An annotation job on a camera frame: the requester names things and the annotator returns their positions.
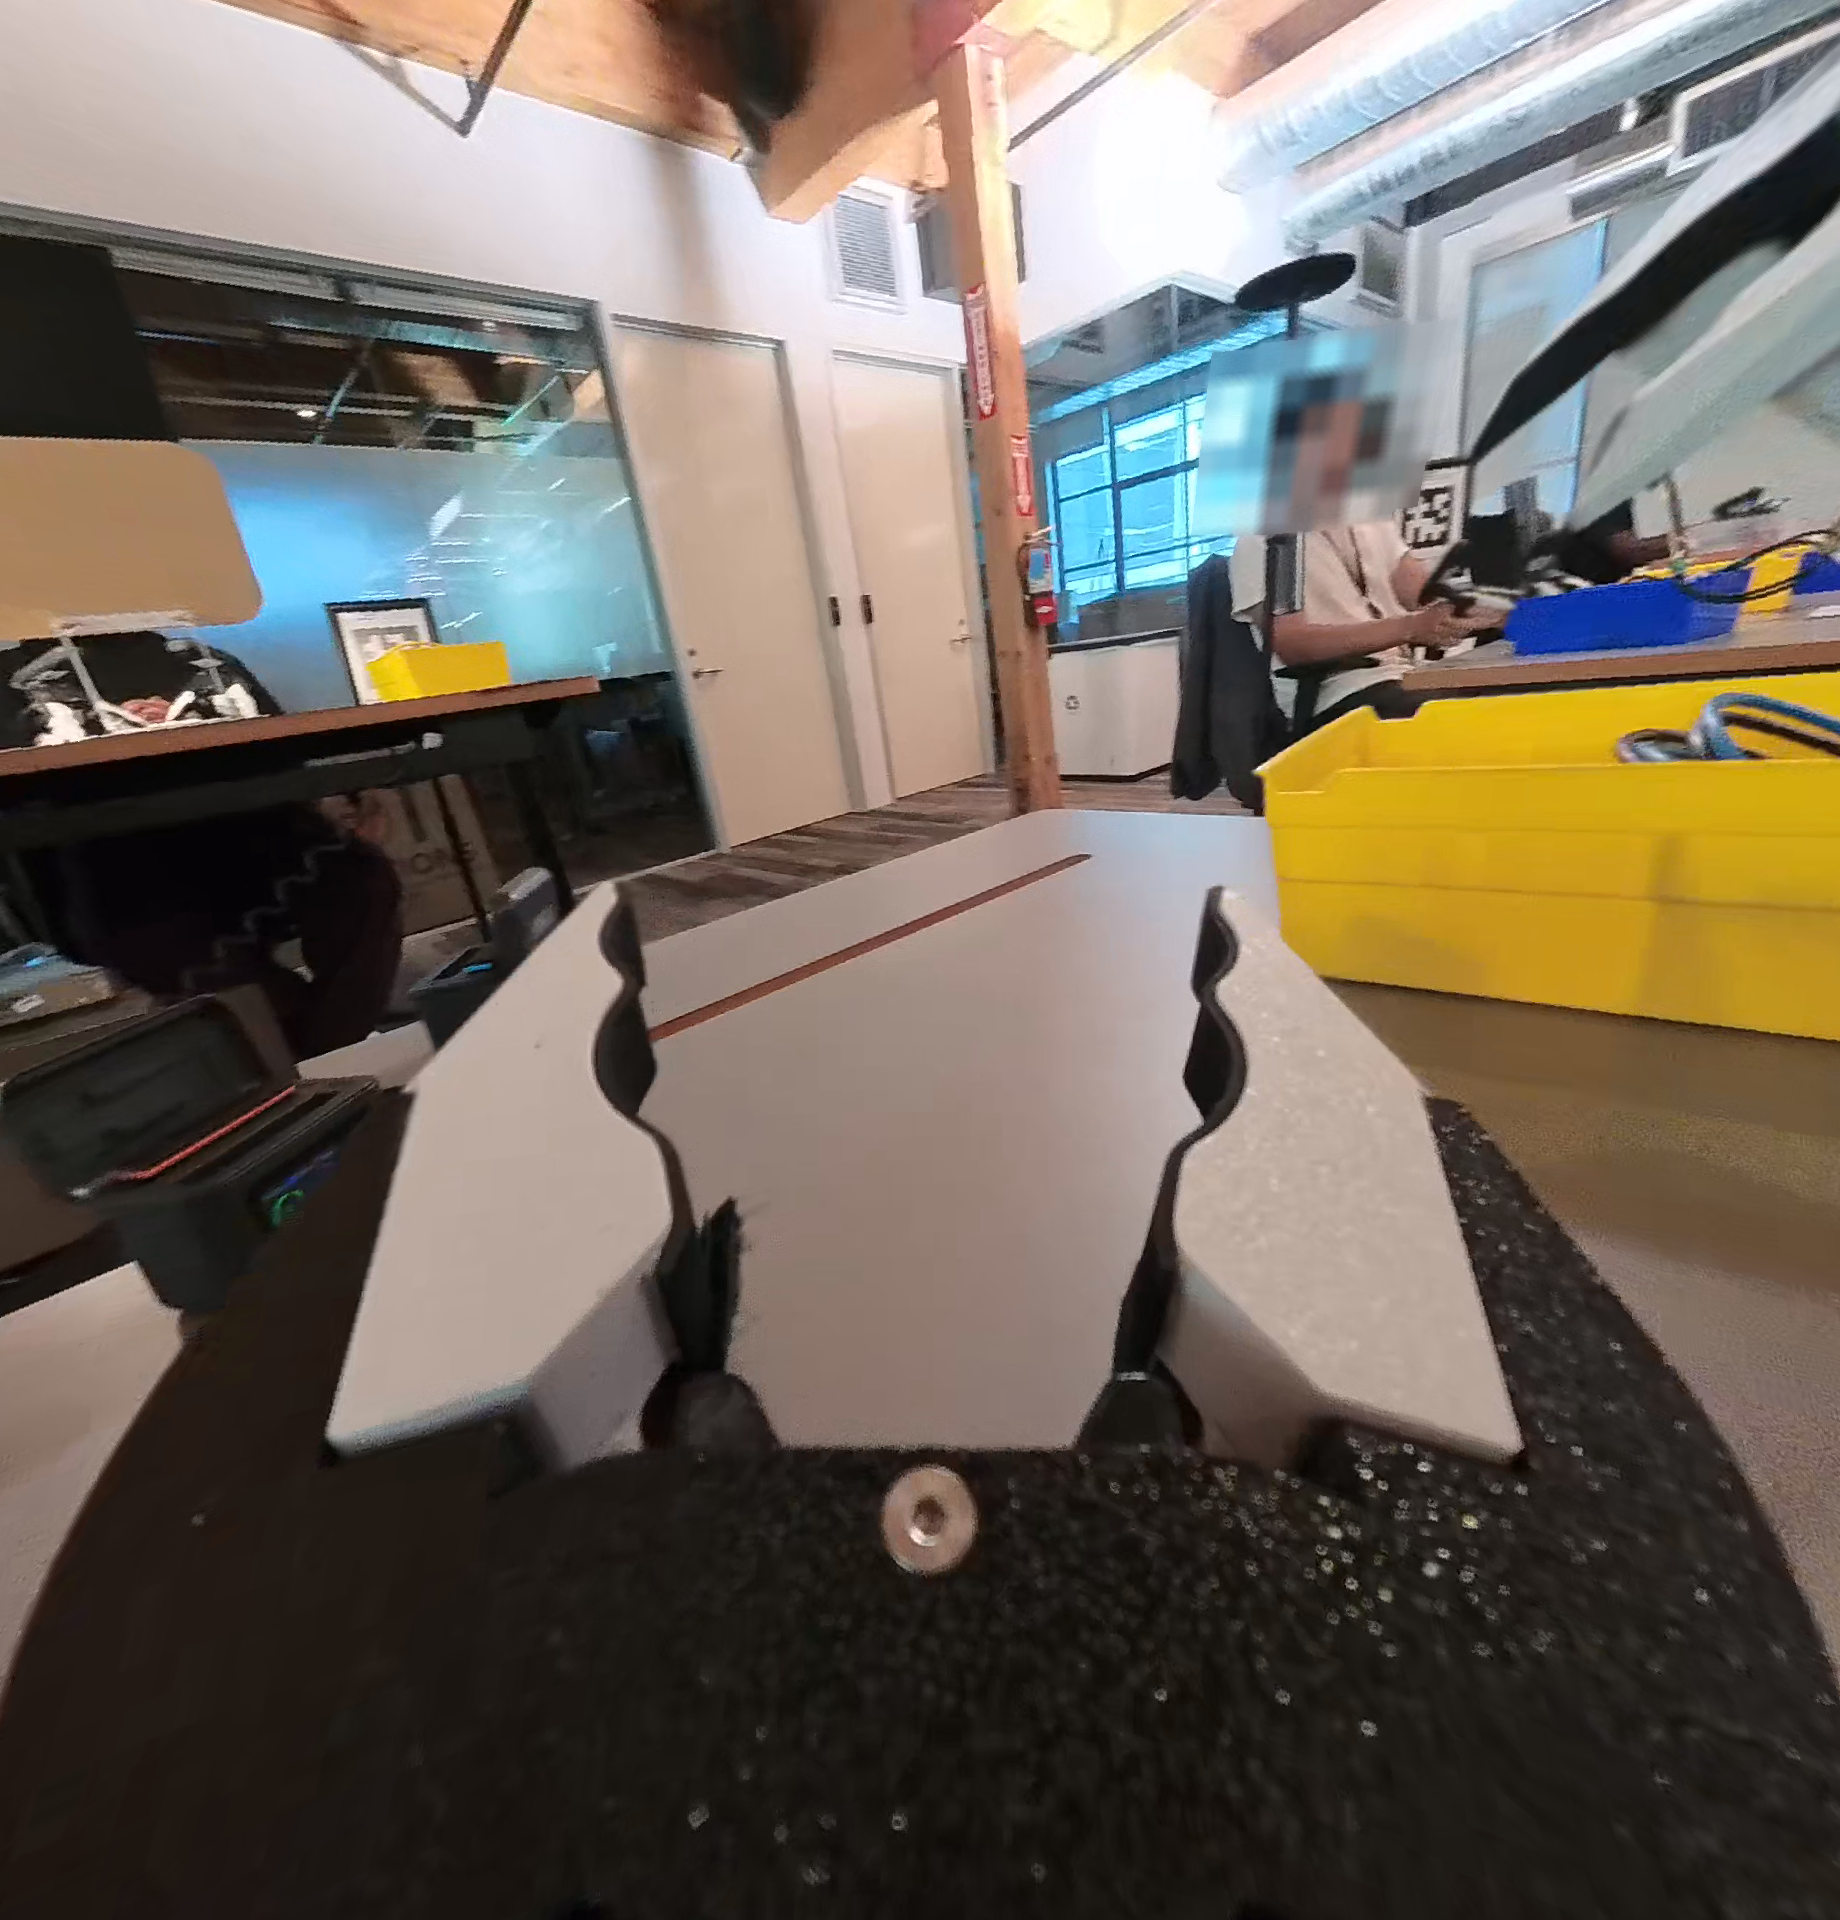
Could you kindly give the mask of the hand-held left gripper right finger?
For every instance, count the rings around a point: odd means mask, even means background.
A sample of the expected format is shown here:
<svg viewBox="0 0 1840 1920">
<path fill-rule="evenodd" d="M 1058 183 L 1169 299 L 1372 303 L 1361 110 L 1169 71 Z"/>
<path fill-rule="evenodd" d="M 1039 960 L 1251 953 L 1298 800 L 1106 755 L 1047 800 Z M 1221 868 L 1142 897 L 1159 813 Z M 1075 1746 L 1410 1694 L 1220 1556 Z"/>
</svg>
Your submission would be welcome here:
<svg viewBox="0 0 1840 1920">
<path fill-rule="evenodd" d="M 1523 1429 L 1429 1097 L 1233 889 L 1193 934 L 1169 1151 L 1086 1450 L 1290 1469 L 1367 1429 L 1508 1464 Z"/>
</svg>

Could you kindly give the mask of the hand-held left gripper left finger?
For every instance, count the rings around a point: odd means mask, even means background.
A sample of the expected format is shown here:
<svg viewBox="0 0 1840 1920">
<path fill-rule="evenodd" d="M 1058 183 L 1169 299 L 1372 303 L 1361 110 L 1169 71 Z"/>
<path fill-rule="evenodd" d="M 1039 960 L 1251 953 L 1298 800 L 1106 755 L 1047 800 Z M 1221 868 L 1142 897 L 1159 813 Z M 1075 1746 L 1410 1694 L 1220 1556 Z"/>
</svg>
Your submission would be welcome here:
<svg viewBox="0 0 1840 1920">
<path fill-rule="evenodd" d="M 604 881 L 410 1082 L 334 1455 L 483 1426 L 551 1470 L 776 1453 L 734 1367 L 741 1212 L 694 1202 L 656 1074 L 638 924 Z"/>
</svg>

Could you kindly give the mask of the large yellow bin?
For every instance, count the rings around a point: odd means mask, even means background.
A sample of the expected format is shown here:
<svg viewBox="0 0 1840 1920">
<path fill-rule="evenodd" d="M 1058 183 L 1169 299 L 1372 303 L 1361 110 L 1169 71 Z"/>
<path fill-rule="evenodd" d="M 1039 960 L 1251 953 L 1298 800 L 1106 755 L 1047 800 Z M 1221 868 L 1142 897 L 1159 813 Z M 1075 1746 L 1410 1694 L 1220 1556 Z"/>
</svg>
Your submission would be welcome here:
<svg viewBox="0 0 1840 1920">
<path fill-rule="evenodd" d="M 1724 695 L 1840 721 L 1840 670 L 1354 711 L 1262 766 L 1312 974 L 1840 1045 L 1840 757 L 1629 764 Z"/>
</svg>

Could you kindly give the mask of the blue storage bin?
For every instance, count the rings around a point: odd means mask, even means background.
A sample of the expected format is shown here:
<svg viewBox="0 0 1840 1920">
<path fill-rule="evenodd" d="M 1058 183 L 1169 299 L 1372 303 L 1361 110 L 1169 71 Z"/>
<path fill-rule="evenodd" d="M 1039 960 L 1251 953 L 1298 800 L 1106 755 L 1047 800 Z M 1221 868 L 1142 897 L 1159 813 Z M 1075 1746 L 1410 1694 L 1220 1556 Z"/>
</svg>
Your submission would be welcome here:
<svg viewBox="0 0 1840 1920">
<path fill-rule="evenodd" d="M 1504 642 L 1520 659 L 1691 648 L 1734 631 L 1745 590 L 1750 566 L 1713 566 L 1530 596 L 1508 612 Z"/>
</svg>

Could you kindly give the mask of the black charging case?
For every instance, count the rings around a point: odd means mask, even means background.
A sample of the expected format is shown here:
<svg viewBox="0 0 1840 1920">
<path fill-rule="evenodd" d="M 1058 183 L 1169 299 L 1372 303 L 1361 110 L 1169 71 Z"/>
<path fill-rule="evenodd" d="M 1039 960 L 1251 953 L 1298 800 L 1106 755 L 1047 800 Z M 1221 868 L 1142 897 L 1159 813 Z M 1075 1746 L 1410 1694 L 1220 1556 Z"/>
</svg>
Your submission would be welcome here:
<svg viewBox="0 0 1840 1920">
<path fill-rule="evenodd" d="M 0 1147 L 109 1228 L 175 1313 L 216 1313 L 379 1099 L 272 1065 L 225 996 L 188 996 L 0 1082 Z"/>
</svg>

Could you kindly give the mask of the black round lamp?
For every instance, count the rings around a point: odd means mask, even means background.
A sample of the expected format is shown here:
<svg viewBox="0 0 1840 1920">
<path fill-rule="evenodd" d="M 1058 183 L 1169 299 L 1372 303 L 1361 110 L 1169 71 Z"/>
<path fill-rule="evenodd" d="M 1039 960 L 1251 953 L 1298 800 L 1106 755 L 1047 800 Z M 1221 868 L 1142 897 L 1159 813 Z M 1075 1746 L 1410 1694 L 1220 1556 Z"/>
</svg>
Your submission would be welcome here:
<svg viewBox="0 0 1840 1920">
<path fill-rule="evenodd" d="M 1334 299 L 1340 289 L 1355 284 L 1355 254 L 1306 254 L 1290 261 L 1279 261 L 1252 277 L 1246 277 L 1236 295 L 1233 309 L 1238 325 L 1233 329 L 1229 349 L 1251 349 L 1259 343 L 1290 343 L 1298 338 L 1334 333 L 1339 321 L 1328 316 L 1312 316 L 1315 306 Z"/>
</svg>

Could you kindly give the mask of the small yellow bin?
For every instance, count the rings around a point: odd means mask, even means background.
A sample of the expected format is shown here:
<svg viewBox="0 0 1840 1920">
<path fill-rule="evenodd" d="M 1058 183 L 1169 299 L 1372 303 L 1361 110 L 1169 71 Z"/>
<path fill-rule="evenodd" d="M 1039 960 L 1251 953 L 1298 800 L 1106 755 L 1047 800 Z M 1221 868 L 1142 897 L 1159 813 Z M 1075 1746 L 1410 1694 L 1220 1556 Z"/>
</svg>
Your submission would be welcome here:
<svg viewBox="0 0 1840 1920">
<path fill-rule="evenodd" d="M 373 695 L 387 706 L 513 687 L 508 653 L 499 642 L 396 644 L 379 653 L 365 673 Z"/>
</svg>

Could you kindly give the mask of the brown wooden desk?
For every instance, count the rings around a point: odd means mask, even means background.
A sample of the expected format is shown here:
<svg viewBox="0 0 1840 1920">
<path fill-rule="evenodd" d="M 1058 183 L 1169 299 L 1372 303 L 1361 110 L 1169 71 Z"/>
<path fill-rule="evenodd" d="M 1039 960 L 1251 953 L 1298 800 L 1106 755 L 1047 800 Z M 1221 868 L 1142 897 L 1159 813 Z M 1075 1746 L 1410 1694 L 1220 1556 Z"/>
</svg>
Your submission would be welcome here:
<svg viewBox="0 0 1840 1920">
<path fill-rule="evenodd" d="M 406 786 L 499 772 L 523 847 L 551 850 L 534 764 L 592 677 L 285 711 L 230 655 L 158 636 L 117 648 L 112 714 L 57 642 L 0 648 L 0 889 L 34 939 L 147 987 L 248 975 L 311 900 L 396 914 L 387 855 L 326 813 Z"/>
</svg>

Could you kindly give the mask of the white cabinet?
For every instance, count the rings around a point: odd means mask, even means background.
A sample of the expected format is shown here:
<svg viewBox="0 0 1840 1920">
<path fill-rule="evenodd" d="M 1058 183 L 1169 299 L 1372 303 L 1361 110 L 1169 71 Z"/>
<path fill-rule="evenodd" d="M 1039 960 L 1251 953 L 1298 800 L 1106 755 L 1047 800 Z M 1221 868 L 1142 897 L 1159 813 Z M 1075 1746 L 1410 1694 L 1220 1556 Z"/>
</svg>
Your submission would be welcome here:
<svg viewBox="0 0 1840 1920">
<path fill-rule="evenodd" d="M 1180 633 L 1058 644 L 1047 655 L 1058 771 L 1146 780 L 1172 762 Z"/>
</svg>

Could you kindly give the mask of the black framed picture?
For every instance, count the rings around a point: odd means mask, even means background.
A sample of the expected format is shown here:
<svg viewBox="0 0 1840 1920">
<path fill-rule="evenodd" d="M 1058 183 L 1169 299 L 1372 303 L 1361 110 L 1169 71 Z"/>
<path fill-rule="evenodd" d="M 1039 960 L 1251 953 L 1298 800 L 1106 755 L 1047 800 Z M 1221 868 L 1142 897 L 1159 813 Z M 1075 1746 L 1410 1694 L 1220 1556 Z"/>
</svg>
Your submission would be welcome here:
<svg viewBox="0 0 1840 1920">
<path fill-rule="evenodd" d="M 354 706 L 379 706 L 387 699 L 373 679 L 377 661 L 436 642 L 428 597 L 326 603 L 324 613 Z"/>
</svg>

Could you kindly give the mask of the beige door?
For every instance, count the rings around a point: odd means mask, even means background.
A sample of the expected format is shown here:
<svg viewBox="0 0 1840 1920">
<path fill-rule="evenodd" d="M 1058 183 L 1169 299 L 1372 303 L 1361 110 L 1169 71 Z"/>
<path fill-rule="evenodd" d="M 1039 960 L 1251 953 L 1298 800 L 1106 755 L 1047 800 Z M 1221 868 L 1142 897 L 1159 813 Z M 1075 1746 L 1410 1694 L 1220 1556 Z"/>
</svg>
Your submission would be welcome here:
<svg viewBox="0 0 1840 1920">
<path fill-rule="evenodd" d="M 833 409 L 893 795 L 977 780 L 992 716 L 957 374 L 841 351 Z"/>
<path fill-rule="evenodd" d="M 779 346 L 616 321 L 610 354 L 718 842 L 849 812 Z"/>
</svg>

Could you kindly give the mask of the tan rounded board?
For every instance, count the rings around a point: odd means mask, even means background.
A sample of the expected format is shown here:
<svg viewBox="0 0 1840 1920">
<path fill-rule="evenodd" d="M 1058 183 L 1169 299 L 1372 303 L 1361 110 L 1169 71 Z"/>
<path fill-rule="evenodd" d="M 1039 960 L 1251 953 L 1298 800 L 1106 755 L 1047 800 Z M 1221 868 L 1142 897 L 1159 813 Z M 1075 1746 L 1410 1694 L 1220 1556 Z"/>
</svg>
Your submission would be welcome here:
<svg viewBox="0 0 1840 1920">
<path fill-rule="evenodd" d="M 201 453 L 0 440 L 0 642 L 237 626 L 260 612 L 235 505 Z"/>
</svg>

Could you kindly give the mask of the silver air duct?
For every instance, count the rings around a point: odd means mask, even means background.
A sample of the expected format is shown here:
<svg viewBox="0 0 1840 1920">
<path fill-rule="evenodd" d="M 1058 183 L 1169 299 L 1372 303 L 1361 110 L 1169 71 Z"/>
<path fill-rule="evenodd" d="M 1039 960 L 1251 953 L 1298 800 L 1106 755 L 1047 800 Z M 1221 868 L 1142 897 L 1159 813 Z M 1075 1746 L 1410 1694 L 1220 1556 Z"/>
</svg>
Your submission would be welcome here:
<svg viewBox="0 0 1840 1920">
<path fill-rule="evenodd" d="M 1820 4 L 1379 4 L 1306 52 L 1245 85 L 1214 113 L 1220 186 L 1245 193 L 1400 121 L 1451 104 L 1461 85 L 1512 79 L 1607 41 L 1691 31 L 1704 60 L 1731 18 L 1751 43 L 1814 18 Z"/>
</svg>

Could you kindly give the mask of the wooden post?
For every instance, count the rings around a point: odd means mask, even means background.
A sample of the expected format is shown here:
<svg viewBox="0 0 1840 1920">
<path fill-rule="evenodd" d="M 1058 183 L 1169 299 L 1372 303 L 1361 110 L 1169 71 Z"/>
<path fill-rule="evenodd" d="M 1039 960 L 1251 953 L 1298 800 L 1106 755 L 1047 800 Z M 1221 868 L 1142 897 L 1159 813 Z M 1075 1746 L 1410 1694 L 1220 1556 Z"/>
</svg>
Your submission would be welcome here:
<svg viewBox="0 0 1840 1920">
<path fill-rule="evenodd" d="M 1005 57 L 970 35 L 931 71 L 953 288 L 968 340 L 968 401 L 978 485 L 981 593 L 1005 771 L 1018 813 L 1064 807 L 1047 642 L 1030 612 L 1023 552 L 1039 540 L 1030 384 L 1018 338 L 1013 186 L 1007 178 Z"/>
</svg>

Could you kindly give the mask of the wall vent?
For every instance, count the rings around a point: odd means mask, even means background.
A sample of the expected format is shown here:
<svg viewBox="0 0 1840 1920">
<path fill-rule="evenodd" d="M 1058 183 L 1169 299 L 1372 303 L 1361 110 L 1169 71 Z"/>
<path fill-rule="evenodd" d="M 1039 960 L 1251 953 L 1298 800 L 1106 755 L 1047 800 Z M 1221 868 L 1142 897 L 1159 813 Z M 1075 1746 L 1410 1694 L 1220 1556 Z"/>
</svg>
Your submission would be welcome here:
<svg viewBox="0 0 1840 1920">
<path fill-rule="evenodd" d="M 908 309 L 903 202 L 895 191 L 861 181 L 824 211 L 827 288 L 841 306 Z"/>
</svg>

